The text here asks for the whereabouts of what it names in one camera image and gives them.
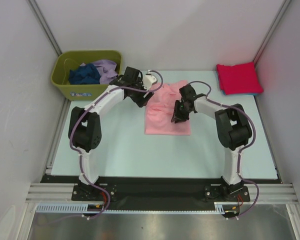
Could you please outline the pink t shirt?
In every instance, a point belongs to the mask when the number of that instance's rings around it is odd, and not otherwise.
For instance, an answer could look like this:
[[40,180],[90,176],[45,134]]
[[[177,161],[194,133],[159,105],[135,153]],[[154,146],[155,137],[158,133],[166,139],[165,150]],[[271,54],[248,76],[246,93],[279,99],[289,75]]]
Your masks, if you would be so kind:
[[181,99],[179,89],[188,82],[180,80],[176,83],[164,83],[153,93],[145,106],[145,131],[147,135],[191,135],[189,121],[181,123],[171,122],[175,101]]

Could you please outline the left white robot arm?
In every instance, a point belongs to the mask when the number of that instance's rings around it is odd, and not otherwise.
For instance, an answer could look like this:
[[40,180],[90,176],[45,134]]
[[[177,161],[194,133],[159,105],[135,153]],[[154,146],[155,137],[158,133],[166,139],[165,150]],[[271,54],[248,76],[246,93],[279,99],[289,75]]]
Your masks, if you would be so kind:
[[140,70],[127,67],[124,74],[115,77],[95,100],[85,107],[72,109],[68,129],[69,146],[78,152],[78,179],[85,184],[83,194],[88,199],[95,200],[101,193],[101,188],[95,184],[100,176],[97,163],[91,157],[92,151],[102,140],[101,117],[126,98],[143,108],[154,95],[151,87],[157,82],[152,70],[143,75]]

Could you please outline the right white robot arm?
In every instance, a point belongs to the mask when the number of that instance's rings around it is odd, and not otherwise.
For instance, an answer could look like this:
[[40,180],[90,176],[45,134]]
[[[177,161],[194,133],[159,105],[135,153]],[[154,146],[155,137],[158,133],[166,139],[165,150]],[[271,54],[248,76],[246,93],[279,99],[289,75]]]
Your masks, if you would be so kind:
[[215,120],[217,136],[224,147],[225,163],[221,179],[221,196],[232,201],[239,194],[236,185],[242,183],[240,177],[241,153],[255,134],[252,120],[245,113],[242,105],[225,105],[211,100],[207,94],[197,94],[187,84],[179,89],[180,100],[175,101],[171,122],[178,124],[189,120],[190,113],[201,113]]

